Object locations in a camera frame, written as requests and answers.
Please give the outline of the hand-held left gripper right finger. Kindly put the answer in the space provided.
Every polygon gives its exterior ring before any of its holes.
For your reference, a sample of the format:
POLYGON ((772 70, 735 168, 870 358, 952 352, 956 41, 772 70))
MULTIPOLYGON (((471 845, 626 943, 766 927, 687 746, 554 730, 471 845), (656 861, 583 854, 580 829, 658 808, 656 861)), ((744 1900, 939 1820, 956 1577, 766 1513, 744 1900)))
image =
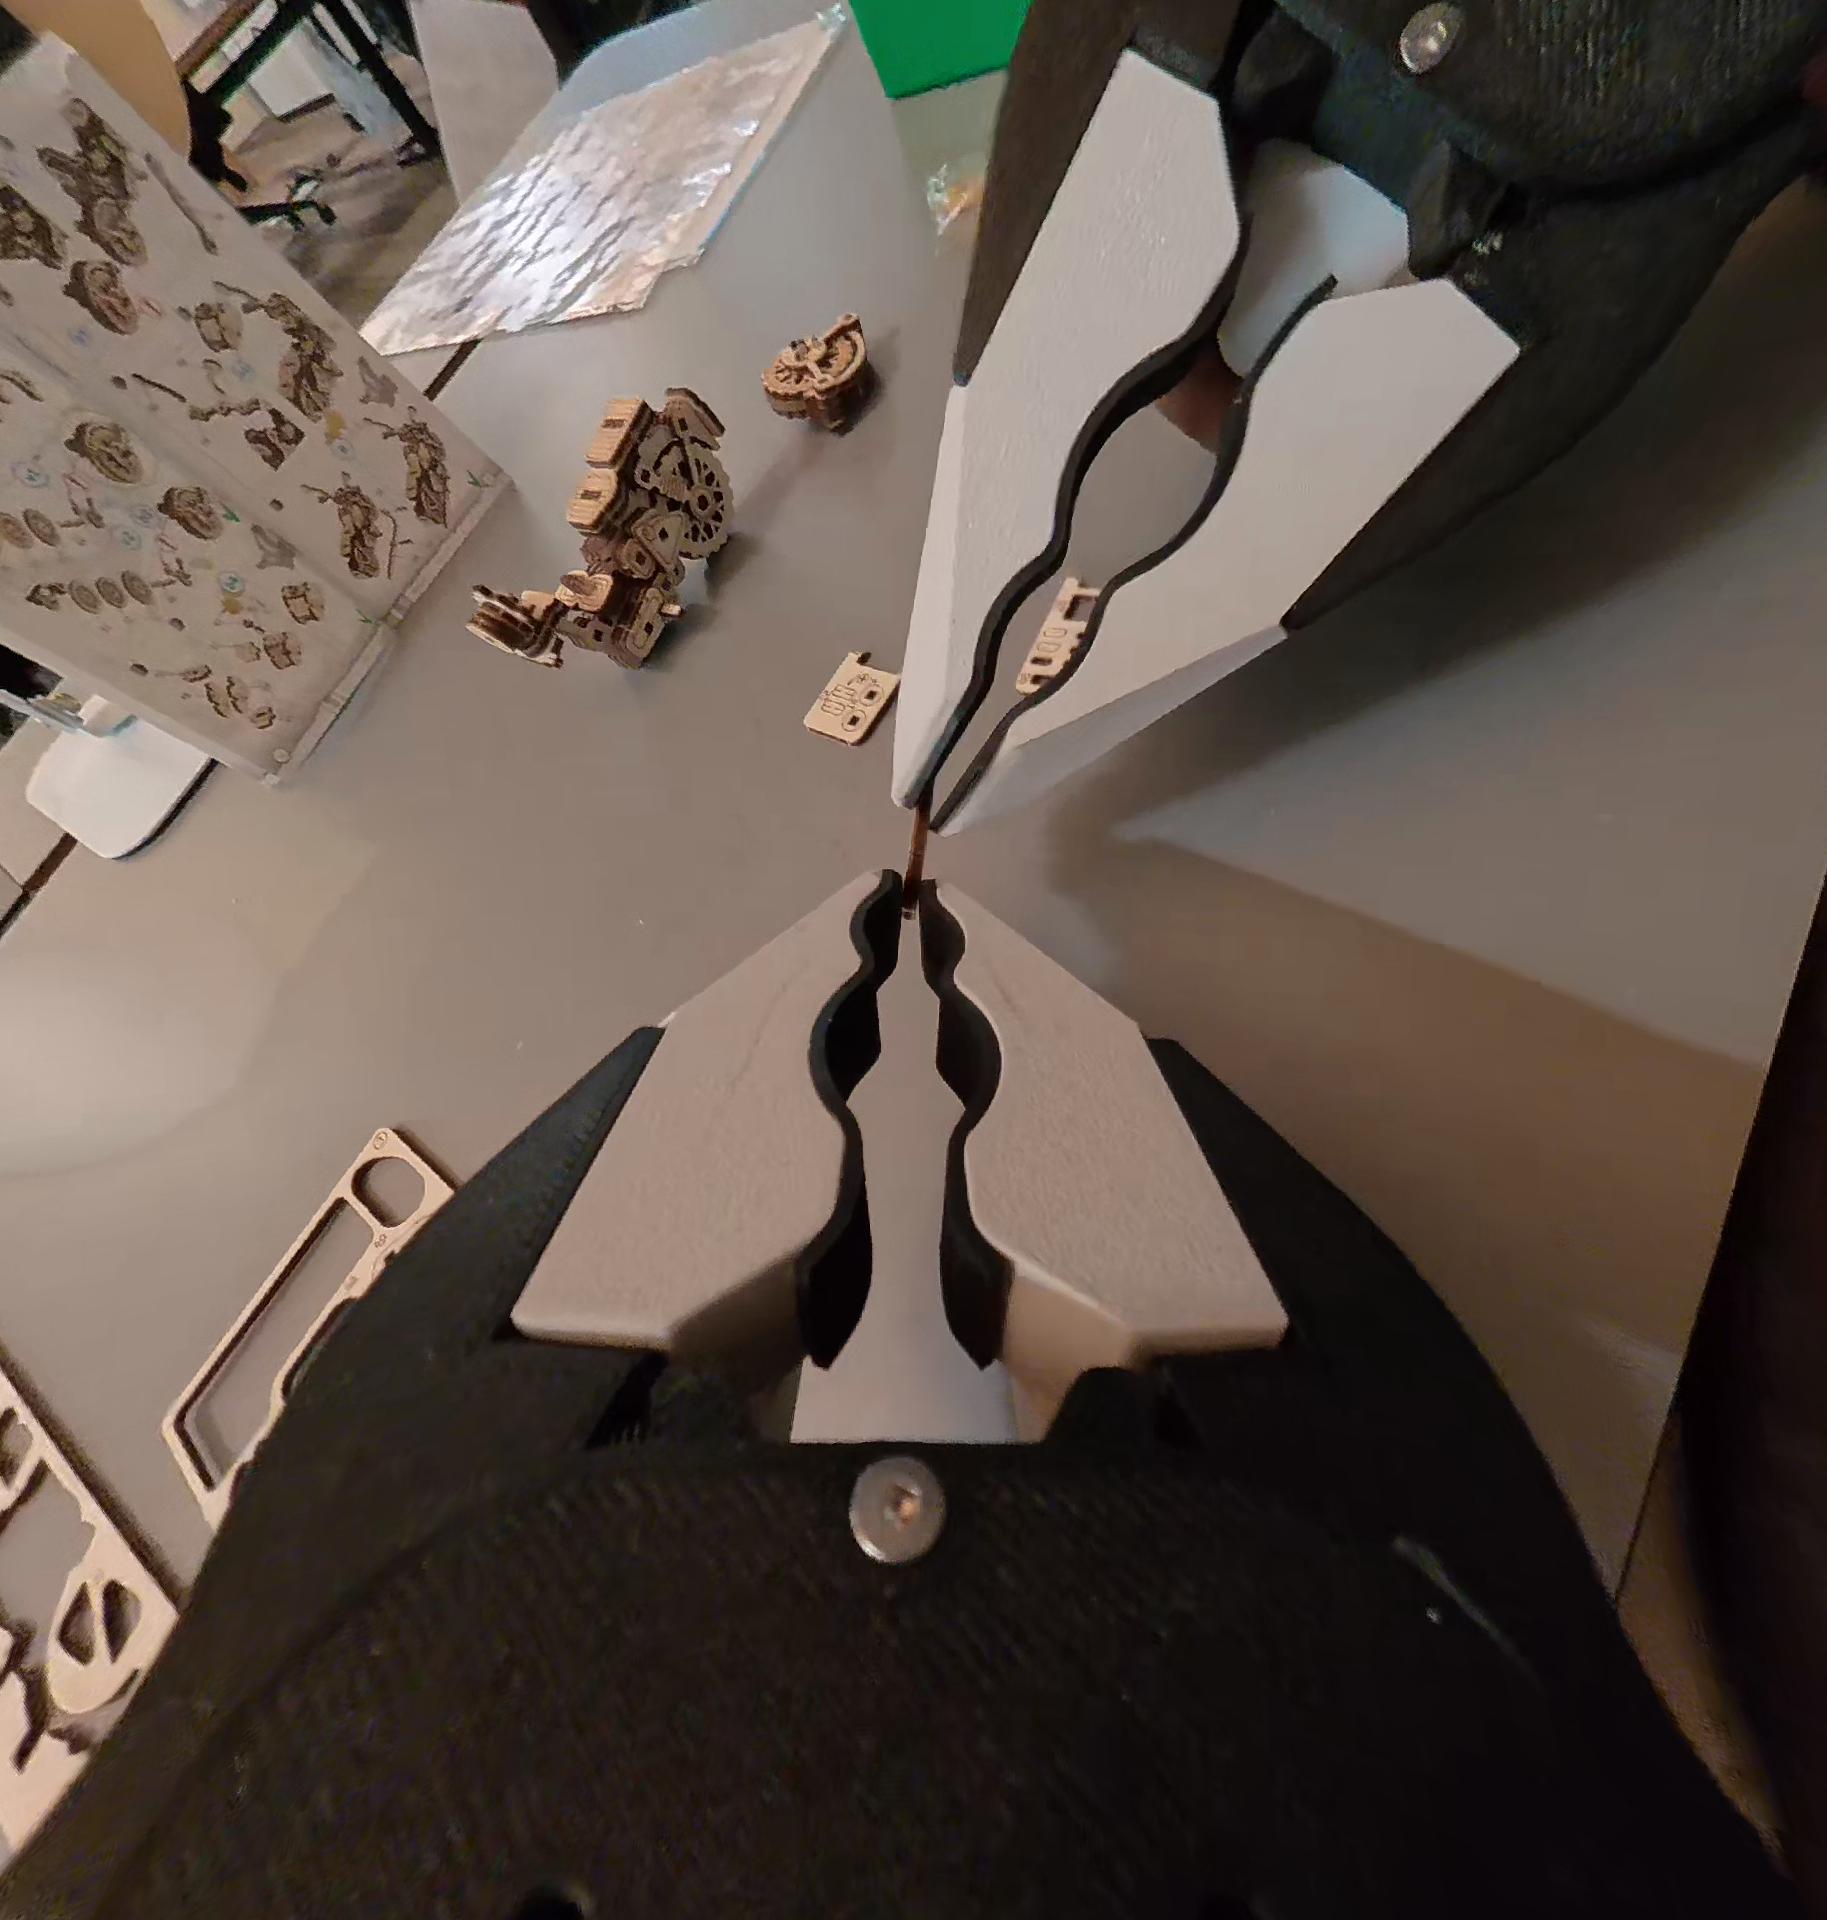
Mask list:
POLYGON ((1276 1350, 1286 1309, 1137 1021, 962 889, 925 884, 920 935, 962 1107, 944 1309, 1015 1418, 1093 1370, 1276 1350))

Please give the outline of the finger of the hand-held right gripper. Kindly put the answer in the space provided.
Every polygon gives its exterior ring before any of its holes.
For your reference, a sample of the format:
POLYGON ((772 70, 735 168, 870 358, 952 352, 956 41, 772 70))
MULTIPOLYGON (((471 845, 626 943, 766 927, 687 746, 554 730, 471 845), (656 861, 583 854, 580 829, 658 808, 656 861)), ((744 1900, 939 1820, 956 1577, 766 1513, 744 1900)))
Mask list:
POLYGON ((1516 358, 1446 277, 1311 303, 1257 375, 1213 497, 1106 585, 1081 656, 981 746, 937 833, 1043 800, 1283 642, 1285 615, 1516 358))
POLYGON ((1218 99, 1120 52, 974 369, 944 410, 892 795, 927 804, 1001 642, 1062 564, 1098 450, 1222 317, 1244 244, 1218 99))

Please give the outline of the silver foil sheet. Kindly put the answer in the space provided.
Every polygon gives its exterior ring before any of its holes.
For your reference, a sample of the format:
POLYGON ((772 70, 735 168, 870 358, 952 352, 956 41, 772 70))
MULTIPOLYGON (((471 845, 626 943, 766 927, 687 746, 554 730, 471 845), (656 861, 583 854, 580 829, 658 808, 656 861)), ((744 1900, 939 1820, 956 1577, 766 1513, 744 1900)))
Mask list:
POLYGON ((398 358, 631 313, 694 265, 850 26, 716 3, 593 51, 362 324, 398 358))

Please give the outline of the small wooden gear assembly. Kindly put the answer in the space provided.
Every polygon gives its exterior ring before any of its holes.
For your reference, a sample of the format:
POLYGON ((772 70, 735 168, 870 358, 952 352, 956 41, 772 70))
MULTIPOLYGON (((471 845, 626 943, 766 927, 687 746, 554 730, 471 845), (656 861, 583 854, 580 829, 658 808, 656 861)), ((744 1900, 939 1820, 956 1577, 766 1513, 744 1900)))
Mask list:
POLYGON ((836 436, 870 407, 878 385, 861 315, 850 311, 821 335, 789 342, 761 375, 761 392, 777 417, 804 419, 836 436))

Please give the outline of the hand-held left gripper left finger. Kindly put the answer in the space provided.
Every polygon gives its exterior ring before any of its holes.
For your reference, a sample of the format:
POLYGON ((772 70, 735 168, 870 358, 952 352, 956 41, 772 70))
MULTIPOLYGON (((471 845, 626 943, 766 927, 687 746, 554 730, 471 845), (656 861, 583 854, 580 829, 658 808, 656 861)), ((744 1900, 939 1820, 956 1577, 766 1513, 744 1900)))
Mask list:
POLYGON ((875 1276, 853 1091, 880 1063, 901 877, 857 877, 650 1032, 511 1326, 652 1354, 788 1441, 875 1276))

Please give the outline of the grey desk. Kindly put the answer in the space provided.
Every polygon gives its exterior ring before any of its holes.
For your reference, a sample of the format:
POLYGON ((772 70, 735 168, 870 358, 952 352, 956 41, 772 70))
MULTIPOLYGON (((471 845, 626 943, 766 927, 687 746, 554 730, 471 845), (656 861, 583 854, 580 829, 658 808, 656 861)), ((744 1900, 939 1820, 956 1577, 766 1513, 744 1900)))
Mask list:
MULTIPOLYGON (((898 659, 965 258, 850 46, 707 260, 487 347, 514 467, 301 775, 215 775, 0 942, 0 1351, 174 1584, 158 1427, 355 1141, 471 1175, 631 1028, 901 863, 892 746, 812 744, 898 659), (861 315, 844 433, 761 375, 861 315), (615 396, 722 422, 731 540, 643 668, 466 631, 554 589, 615 396)), ((933 863, 1182 1043, 1414 1257, 1597 1562, 1625 1559, 1827 854, 1827 194, 1802 180, 1574 452, 933 863)))

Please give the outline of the narrow wooden puzzle sheet frame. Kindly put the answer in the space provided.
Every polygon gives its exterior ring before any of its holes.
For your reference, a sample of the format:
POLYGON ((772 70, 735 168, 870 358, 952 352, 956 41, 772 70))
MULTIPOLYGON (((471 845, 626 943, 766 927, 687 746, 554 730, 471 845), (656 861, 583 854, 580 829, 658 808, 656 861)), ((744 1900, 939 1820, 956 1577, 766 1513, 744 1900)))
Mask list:
POLYGON ((418 1141, 376 1128, 229 1318, 162 1418, 207 1525, 226 1518, 327 1337, 453 1193, 418 1141))

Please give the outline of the wide wooden puzzle sheet frame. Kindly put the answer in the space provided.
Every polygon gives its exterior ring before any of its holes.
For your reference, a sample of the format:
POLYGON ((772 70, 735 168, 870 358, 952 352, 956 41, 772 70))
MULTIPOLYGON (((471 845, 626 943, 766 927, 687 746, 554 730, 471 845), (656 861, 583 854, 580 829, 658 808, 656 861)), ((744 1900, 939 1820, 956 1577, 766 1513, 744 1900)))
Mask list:
POLYGON ((0 1838, 23 1847, 177 1621, 155 1555, 0 1354, 0 1838))

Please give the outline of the green plastic bin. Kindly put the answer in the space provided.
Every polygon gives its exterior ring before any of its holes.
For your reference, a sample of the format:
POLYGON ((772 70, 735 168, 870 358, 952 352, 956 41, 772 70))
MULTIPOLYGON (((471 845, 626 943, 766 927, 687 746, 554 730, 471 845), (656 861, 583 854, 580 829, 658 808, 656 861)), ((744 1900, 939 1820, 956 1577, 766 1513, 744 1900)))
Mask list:
POLYGON ((886 99, 990 77, 1013 61, 1030 3, 847 3, 886 99))

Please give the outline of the printed assembly instruction booklet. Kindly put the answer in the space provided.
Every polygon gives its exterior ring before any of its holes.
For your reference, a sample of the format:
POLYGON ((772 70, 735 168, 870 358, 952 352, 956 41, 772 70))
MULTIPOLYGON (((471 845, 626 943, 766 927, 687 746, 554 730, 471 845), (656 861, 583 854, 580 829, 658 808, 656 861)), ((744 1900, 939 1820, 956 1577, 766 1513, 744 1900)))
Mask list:
POLYGON ((0 79, 0 642, 290 775, 510 477, 68 48, 0 79))

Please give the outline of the bent wooden puzzle piece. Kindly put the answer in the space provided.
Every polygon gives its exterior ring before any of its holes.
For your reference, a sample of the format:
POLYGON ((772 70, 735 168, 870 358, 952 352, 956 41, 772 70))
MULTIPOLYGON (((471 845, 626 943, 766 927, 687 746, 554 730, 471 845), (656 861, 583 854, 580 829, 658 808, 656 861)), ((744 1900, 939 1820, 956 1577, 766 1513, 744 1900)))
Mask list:
POLYGON ((1015 680, 1024 699, 1058 682, 1081 656, 1100 598, 1100 589, 1073 577, 1062 580, 1015 680))

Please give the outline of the large wooden gear model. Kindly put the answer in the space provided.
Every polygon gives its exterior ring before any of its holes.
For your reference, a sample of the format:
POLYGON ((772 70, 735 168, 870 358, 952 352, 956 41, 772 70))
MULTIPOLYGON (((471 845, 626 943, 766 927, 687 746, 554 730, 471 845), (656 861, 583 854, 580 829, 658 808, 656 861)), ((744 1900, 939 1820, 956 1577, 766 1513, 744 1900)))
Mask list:
POLYGON ((580 564, 554 589, 474 589, 470 636, 547 668, 567 647, 643 668, 680 611, 690 564, 731 540, 735 495, 718 455, 722 422, 693 388, 652 407, 615 396, 567 506, 580 564))

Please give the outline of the white flat device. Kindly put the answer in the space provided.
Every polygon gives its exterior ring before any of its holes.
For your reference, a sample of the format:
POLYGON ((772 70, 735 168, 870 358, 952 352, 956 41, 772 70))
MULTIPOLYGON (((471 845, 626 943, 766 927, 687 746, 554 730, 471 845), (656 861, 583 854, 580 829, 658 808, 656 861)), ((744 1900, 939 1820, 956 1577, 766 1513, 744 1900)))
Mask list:
POLYGON ((99 695, 34 705, 52 742, 27 801, 78 846, 106 861, 149 846, 197 795, 215 762, 99 695))

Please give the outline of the person's dark brown clothing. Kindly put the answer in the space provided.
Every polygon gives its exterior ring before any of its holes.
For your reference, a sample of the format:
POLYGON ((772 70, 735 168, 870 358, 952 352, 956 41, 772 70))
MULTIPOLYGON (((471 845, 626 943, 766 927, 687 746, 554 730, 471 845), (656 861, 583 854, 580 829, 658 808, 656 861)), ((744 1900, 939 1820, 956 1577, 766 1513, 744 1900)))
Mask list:
POLYGON ((1827 916, 1680 1378, 1692 1562, 1805 1915, 1827 1915, 1827 916))

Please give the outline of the flat wooden cutout piece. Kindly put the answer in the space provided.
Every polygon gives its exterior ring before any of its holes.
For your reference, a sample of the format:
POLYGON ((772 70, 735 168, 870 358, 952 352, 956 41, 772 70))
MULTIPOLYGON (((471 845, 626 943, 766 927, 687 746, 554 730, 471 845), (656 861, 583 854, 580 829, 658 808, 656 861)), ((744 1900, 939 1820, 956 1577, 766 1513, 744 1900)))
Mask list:
POLYGON ((830 742, 861 744, 892 712, 898 691, 901 673, 878 666, 870 652, 847 652, 805 708, 804 729, 830 742))

